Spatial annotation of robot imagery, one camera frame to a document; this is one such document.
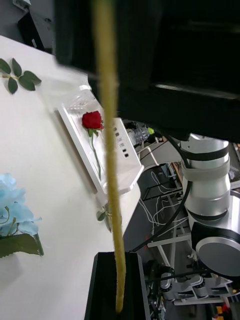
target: artificial rose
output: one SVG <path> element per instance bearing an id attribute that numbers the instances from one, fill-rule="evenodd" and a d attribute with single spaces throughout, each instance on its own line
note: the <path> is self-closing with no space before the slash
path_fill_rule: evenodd
<path id="1" fill-rule="evenodd" d="M 82 116 L 82 125 L 86 129 L 98 129 L 102 130 L 104 129 L 104 126 L 102 125 L 102 117 L 98 111 L 94 112 L 86 112 Z"/>

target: yellow rope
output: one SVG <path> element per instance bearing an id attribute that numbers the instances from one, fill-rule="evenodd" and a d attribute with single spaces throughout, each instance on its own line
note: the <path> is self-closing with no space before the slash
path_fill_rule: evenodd
<path id="1" fill-rule="evenodd" d="M 112 212 L 112 234 L 116 260 L 116 312 L 124 304 L 126 261 L 117 188 L 114 118 L 117 114 L 117 73 L 115 62 L 113 0 L 93 1 L 96 62 L 100 77 L 100 98 L 104 107 L 104 131 L 108 202 Z"/>

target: table surface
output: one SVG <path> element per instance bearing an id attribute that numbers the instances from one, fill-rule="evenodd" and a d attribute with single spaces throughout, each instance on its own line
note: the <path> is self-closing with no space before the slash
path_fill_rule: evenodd
<path id="1" fill-rule="evenodd" d="M 60 67 L 50 54 L 0 36 L 0 58 L 15 58 L 42 79 L 34 92 L 11 95 L 0 79 L 0 172 L 26 189 L 26 205 L 42 217 L 44 256 L 16 253 L 0 260 L 4 320 L 84 318 L 94 256 L 112 251 L 112 234 L 98 222 L 95 188 L 52 101 L 86 75 Z M 121 196 L 126 230 L 140 198 L 136 184 Z"/>

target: light blue flower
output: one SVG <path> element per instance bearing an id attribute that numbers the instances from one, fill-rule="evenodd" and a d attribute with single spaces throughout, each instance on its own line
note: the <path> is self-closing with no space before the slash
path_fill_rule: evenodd
<path id="1" fill-rule="evenodd" d="M 23 205 L 24 189 L 16 189 L 16 180 L 9 173 L 0 175 L 0 237 L 13 234 L 38 233 L 38 226 L 30 209 Z"/>
<path id="2" fill-rule="evenodd" d="M 24 203 L 25 189 L 16 189 L 16 180 L 10 173 L 0 174 L 0 209 L 14 202 Z"/>

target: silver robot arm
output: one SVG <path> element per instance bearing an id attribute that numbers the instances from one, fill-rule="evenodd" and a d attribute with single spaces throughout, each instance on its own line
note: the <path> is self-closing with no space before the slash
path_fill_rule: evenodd
<path id="1" fill-rule="evenodd" d="M 192 181 L 185 202 L 192 248 L 215 274 L 240 276 L 240 196 L 230 189 L 227 141 L 191 134 L 181 142 L 191 169 L 183 171 L 183 191 Z"/>

